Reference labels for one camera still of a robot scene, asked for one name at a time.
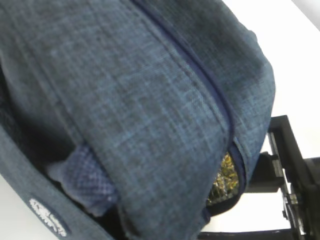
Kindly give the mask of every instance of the seam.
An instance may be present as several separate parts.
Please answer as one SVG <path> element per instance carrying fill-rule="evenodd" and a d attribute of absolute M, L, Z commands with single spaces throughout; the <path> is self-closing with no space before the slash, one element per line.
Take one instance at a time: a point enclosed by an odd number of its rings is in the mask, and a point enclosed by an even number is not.
<path fill-rule="evenodd" d="M 146 28 L 146 30 L 148 30 L 148 32 L 154 37 L 154 39 L 156 39 L 156 40 L 165 48 L 165 50 L 167 51 L 167 53 L 169 54 L 169 56 L 171 57 L 171 59 L 173 60 L 173 62 L 179 67 L 179 69 L 182 70 L 182 72 L 184 73 L 184 75 L 189 78 L 189 80 L 191 81 L 191 83 L 194 83 L 193 86 L 197 89 L 197 91 L 201 94 L 201 96 L 202 96 L 204 99 L 206 99 L 207 102 L 209 102 L 208 97 L 199 89 L 198 83 L 197 83 L 195 80 L 193 80 L 193 78 L 192 78 L 192 76 L 191 76 L 192 73 L 191 73 L 188 69 L 186 69 L 185 67 L 183 67 L 183 66 L 179 63 L 179 60 L 177 59 L 177 57 L 173 55 L 172 50 L 170 49 L 170 46 L 168 46 L 168 44 L 166 44 L 164 41 L 162 41 L 161 38 L 158 36 L 159 33 L 157 34 L 156 31 L 152 30 L 152 29 L 149 27 L 149 23 L 148 23 L 145 19 L 143 19 L 143 18 L 140 16 L 140 14 L 137 13 L 133 8 L 129 7 L 128 4 L 125 4 L 125 3 L 123 2 L 123 0 L 119 0 L 119 2 L 120 2 L 123 6 L 125 6 L 125 7 L 127 8 L 127 10 L 131 13 L 132 16 L 134 16 L 134 17 L 136 17 L 137 19 L 140 20 L 140 22 L 144 25 L 144 27 Z M 212 106 L 211 106 L 210 104 L 208 104 L 208 103 L 206 103 L 206 105 L 207 105 L 207 107 L 211 110 L 211 112 L 212 112 L 212 114 L 215 116 L 215 118 L 218 120 L 219 124 L 220 124 L 221 126 L 223 126 L 222 121 L 220 120 L 218 114 L 217 114 L 216 111 L 212 108 Z M 227 129 L 224 129 L 223 127 L 222 127 L 222 131 L 223 131 L 223 135 L 224 135 L 224 136 L 225 136 L 225 135 L 227 134 L 227 132 L 228 132 L 228 130 L 227 130 Z M 226 137 L 223 138 L 223 143 L 225 143 L 225 144 L 227 143 Z"/>

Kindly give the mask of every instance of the side pocket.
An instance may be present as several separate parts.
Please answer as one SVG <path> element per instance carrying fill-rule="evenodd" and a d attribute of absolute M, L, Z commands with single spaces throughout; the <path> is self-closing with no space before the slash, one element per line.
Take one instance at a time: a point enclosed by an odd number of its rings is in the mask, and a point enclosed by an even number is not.
<path fill-rule="evenodd" d="M 70 198 L 95 217 L 103 216 L 119 200 L 116 187 L 86 143 L 77 146 L 66 160 L 48 165 L 46 170 Z"/>

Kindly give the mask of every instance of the white wall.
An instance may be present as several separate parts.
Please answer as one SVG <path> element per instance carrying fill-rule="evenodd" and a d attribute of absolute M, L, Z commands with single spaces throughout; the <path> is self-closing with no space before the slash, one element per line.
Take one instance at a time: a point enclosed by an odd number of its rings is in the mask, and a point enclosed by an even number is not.
<path fill-rule="evenodd" d="M 320 30 L 320 0 L 292 0 Z"/>

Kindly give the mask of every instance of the denim fabric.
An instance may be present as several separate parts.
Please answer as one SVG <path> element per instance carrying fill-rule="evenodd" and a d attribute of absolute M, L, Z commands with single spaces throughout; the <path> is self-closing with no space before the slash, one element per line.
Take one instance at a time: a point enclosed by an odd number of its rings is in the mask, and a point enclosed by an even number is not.
<path fill-rule="evenodd" d="M 0 173 L 30 208 L 29 200 L 36 198 L 54 209 L 58 220 L 68 229 L 67 238 L 60 235 L 57 235 L 57 238 L 61 240 L 113 240 L 101 226 L 85 215 L 31 165 L 29 159 L 1 125 Z"/>
<path fill-rule="evenodd" d="M 103 216 L 119 199 L 106 170 L 86 143 L 79 145 L 66 160 L 48 165 L 46 170 L 49 177 L 61 183 L 69 197 L 95 217 Z"/>
<path fill-rule="evenodd" d="M 270 63 L 247 30 L 221 1 L 136 0 L 187 43 L 215 76 L 234 119 L 234 143 L 249 182 L 270 123 L 275 82 Z"/>
<path fill-rule="evenodd" d="M 249 178 L 273 101 L 268 61 L 220 1 L 153 1 L 150 7 L 219 80 Z M 206 224 L 202 211 L 232 142 L 231 126 L 159 28 L 129 0 L 0 0 L 0 31 L 1 67 L 17 119 L 58 146 L 50 161 L 87 142 L 119 192 L 130 239 L 195 239 Z M 0 145 L 1 174 L 27 179 L 17 188 L 25 201 L 37 181 L 38 194 L 63 210 L 71 238 L 110 239 L 88 216 L 78 217 L 27 159 L 29 177 L 10 165 L 7 159 L 19 152 L 10 155 L 13 146 L 6 144 Z M 68 208 L 72 214 L 63 214 Z"/>

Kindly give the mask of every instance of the patterned fabric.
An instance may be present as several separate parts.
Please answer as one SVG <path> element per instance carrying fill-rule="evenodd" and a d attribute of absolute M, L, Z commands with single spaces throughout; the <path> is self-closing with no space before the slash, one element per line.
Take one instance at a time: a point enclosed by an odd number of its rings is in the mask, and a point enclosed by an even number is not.
<path fill-rule="evenodd" d="M 206 201 L 207 206 L 221 203 L 239 193 L 239 178 L 234 162 L 227 153 L 221 162 L 221 168 L 212 185 Z"/>
<path fill-rule="evenodd" d="M 49 165 L 48 175 L 95 217 L 103 216 L 119 199 L 118 192 L 87 144 L 64 161 Z"/>

